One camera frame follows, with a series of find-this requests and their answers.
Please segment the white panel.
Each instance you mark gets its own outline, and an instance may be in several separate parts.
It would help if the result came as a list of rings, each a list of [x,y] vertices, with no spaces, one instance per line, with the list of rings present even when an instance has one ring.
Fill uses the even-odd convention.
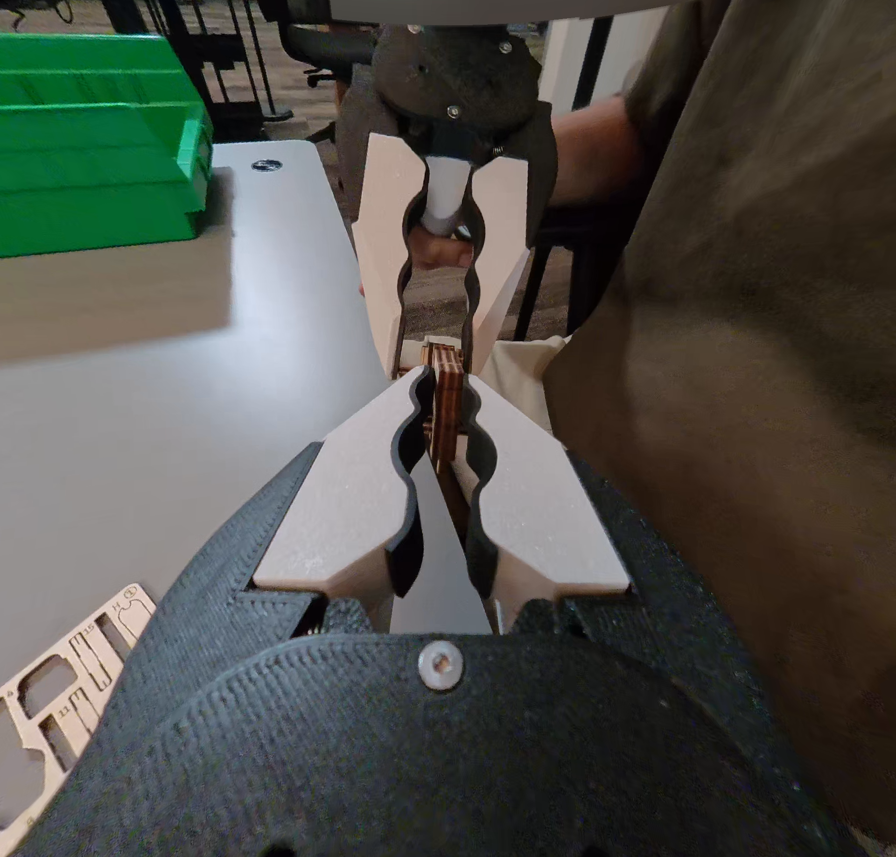
[[[643,63],[667,7],[550,22],[539,99],[556,118],[621,92]]]

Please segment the person's right forearm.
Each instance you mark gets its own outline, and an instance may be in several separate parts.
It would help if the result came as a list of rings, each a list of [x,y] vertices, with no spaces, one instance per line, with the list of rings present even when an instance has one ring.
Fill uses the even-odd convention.
[[[639,175],[644,150],[620,94],[552,119],[557,173],[551,207],[616,197]]]

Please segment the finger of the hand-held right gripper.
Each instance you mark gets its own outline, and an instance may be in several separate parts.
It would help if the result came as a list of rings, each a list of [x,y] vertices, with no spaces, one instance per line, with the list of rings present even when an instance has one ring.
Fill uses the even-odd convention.
[[[411,264],[409,213],[425,194],[427,175],[424,161],[400,137],[369,135],[352,233],[371,334],[388,379],[398,375],[404,317],[400,288]]]
[[[479,375],[493,349],[529,257],[527,245],[529,166],[497,157],[472,173],[462,220],[472,237],[473,260],[464,289],[464,369]]]

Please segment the person's right hand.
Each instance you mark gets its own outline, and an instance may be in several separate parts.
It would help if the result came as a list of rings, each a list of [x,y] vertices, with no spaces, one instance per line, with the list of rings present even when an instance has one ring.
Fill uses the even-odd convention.
[[[454,237],[432,235],[423,226],[416,226],[408,236],[409,255],[414,268],[469,268],[473,261],[472,245]]]

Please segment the black office chair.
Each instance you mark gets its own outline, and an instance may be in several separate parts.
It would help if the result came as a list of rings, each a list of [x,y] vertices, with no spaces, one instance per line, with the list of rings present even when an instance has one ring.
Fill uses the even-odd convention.
[[[277,24],[287,56],[311,68],[308,86],[321,81],[337,86],[337,120],[308,136],[308,141],[339,144],[342,99],[354,74],[360,74],[357,91],[363,99],[373,93],[372,62],[378,30],[375,24],[336,19],[330,0],[258,0],[264,18]]]

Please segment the person in olive shirt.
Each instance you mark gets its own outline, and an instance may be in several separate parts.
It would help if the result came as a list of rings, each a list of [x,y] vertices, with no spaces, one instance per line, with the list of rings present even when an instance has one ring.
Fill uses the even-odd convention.
[[[554,435],[702,575],[823,799],[883,845],[894,4],[668,10],[622,94],[650,191],[544,378]]]

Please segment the green plastic storage bin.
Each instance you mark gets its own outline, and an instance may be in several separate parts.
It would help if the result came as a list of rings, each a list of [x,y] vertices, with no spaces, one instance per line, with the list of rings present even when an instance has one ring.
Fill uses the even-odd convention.
[[[212,147],[162,36],[2,34],[2,258],[194,239]]]

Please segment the black metal stand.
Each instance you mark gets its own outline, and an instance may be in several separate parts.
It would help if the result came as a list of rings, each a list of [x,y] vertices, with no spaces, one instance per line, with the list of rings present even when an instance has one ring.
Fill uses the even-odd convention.
[[[533,240],[532,268],[526,282],[513,340],[528,334],[547,260],[555,247],[573,261],[567,303],[566,335],[572,335],[598,306],[637,219],[633,206],[620,202],[551,207]]]

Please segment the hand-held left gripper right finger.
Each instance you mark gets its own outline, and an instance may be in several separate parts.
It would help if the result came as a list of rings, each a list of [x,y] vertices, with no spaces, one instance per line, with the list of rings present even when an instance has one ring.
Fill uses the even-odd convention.
[[[496,632],[532,601],[625,594],[630,576],[561,443],[474,375],[462,422],[475,479],[466,564]]]

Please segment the laser-cut wooden puzzle sheet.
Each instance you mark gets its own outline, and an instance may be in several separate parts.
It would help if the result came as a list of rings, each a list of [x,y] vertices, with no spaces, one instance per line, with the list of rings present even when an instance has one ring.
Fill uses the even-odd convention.
[[[10,855],[86,750],[155,603],[130,583],[2,684],[1,853]]]

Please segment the grey desk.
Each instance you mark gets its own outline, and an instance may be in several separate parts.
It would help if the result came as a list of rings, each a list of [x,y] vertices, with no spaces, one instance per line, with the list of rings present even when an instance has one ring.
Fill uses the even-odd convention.
[[[12,855],[510,852],[518,642],[252,582],[321,443],[403,377],[316,148],[215,146],[201,228],[2,260],[2,660],[130,583],[155,603]]]

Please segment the layered wooden puzzle piece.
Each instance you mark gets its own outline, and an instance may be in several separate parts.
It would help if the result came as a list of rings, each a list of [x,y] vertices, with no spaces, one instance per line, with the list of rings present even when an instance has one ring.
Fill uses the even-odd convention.
[[[457,457],[457,441],[463,432],[462,396],[465,380],[461,342],[454,337],[426,336],[405,339],[400,349],[402,376],[423,364],[434,370],[431,408],[423,423],[427,452],[437,475],[447,472]]]

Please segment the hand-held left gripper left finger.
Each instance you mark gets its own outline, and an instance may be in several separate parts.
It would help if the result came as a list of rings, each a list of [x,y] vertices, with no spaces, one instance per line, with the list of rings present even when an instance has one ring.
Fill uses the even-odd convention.
[[[411,472],[426,450],[434,369],[395,381],[321,443],[252,582],[260,590],[357,600],[391,627],[424,557]]]

